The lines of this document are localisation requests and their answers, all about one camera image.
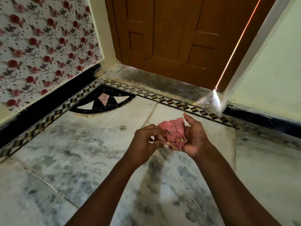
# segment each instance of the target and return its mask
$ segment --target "floral wallpaper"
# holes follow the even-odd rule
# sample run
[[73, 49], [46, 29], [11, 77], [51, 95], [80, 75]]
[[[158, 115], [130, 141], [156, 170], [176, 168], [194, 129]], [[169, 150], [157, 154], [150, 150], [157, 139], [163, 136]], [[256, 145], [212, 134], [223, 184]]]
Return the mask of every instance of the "floral wallpaper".
[[87, 0], [0, 0], [0, 102], [13, 112], [102, 59]]

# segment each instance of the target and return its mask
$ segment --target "brown door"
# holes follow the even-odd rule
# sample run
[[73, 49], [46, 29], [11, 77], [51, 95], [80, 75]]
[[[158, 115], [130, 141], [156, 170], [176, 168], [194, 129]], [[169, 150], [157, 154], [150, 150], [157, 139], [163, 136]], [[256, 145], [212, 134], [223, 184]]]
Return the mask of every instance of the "brown door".
[[214, 89], [258, 0], [113, 0], [124, 64]]

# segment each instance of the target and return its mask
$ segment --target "white triangle inlay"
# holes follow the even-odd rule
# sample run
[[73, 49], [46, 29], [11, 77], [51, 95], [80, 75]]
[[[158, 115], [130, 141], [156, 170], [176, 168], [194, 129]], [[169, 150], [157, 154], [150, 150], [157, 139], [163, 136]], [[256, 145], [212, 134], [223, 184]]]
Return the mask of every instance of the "white triangle inlay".
[[87, 109], [87, 110], [92, 110], [93, 108], [93, 104], [94, 104], [94, 101], [88, 103], [88, 104], [85, 104], [85, 105], [82, 105], [82, 106], [79, 106], [77, 108], [80, 108], [80, 109]]
[[117, 104], [123, 102], [125, 99], [129, 98], [130, 96], [123, 96], [123, 97], [114, 97]]

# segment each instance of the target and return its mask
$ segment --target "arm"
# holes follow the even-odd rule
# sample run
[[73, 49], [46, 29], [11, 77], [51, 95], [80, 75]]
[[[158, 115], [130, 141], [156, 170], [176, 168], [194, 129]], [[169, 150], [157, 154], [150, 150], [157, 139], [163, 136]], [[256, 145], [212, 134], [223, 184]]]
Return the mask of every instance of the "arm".
[[236, 174], [208, 140], [202, 124], [187, 114], [185, 135], [188, 143], [183, 151], [196, 162], [225, 225], [281, 226], [268, 211], [250, 194]]
[[[147, 162], [157, 148], [163, 146], [164, 142], [160, 141], [164, 140], [163, 135], [165, 134], [153, 124], [137, 130], [122, 159], [66, 226], [110, 225], [131, 175], [139, 166]], [[153, 144], [149, 143], [151, 136], [155, 137]]]

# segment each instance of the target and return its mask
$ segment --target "left hand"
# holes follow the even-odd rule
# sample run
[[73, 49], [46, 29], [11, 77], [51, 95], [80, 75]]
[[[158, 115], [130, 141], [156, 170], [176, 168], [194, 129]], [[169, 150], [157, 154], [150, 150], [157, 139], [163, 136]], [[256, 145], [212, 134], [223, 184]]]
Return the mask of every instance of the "left hand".
[[156, 149], [163, 147], [166, 141], [165, 133], [156, 125], [151, 124], [135, 132], [134, 138], [124, 154], [124, 158], [138, 168], [146, 163]]

